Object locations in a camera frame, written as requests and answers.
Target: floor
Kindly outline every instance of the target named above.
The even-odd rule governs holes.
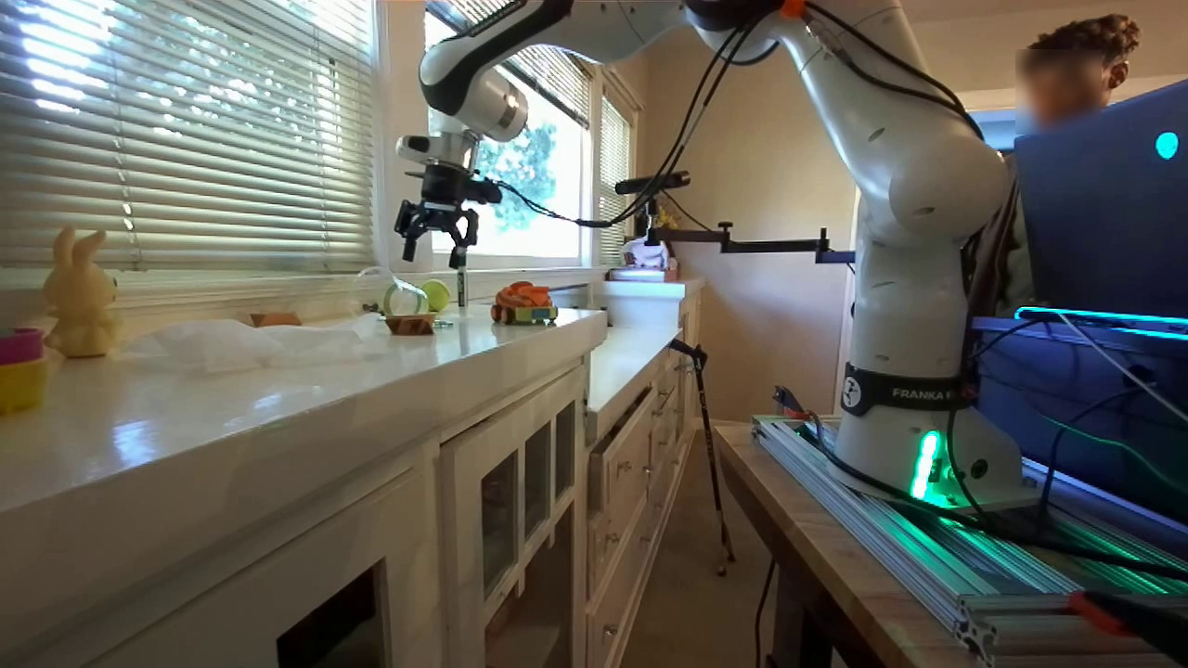
[[[643,598],[625,668],[750,668],[753,614],[768,572],[768,549],[721,486],[734,564],[721,572],[726,546],[713,508],[701,429],[691,443],[684,486],[670,514],[664,546]]]

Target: stuffed bunny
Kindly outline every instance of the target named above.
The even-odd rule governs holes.
[[[107,314],[117,285],[93,264],[99,243],[104,230],[76,241],[76,227],[62,227],[51,243],[51,269],[46,278],[49,313],[61,318],[51,341],[76,358],[107,356],[117,344],[117,323]]]

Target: laptop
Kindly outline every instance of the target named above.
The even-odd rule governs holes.
[[[1013,141],[1035,298],[1188,314],[1188,79]]]

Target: robotic arm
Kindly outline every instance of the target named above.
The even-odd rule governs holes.
[[[518,47],[557,44],[609,63],[681,24],[713,47],[743,31],[734,60],[785,47],[862,188],[842,415],[828,446],[842,482],[942,503],[1016,503],[1013,443],[960,405],[969,318],[962,243],[1008,205],[1010,169],[969,131],[962,104],[922,73],[898,0],[510,3],[425,60],[425,94],[452,131],[404,144],[430,168],[415,210],[456,215],[472,198],[476,141],[523,131],[523,95],[495,70]]]

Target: window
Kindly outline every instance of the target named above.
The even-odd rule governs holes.
[[[372,264],[372,0],[0,0],[0,264]]]
[[[427,13],[427,44],[450,38],[440,13]],[[518,184],[534,205],[560,215],[586,215],[591,208],[591,95],[593,83],[560,47],[523,47],[510,63],[510,79],[529,94],[529,131],[518,141],[479,141],[476,169]],[[472,257],[534,257],[569,258],[582,257],[582,230],[530,210],[520,198],[505,193],[502,205],[468,205],[479,210],[479,243]],[[435,252],[450,252],[450,238],[435,235]]]

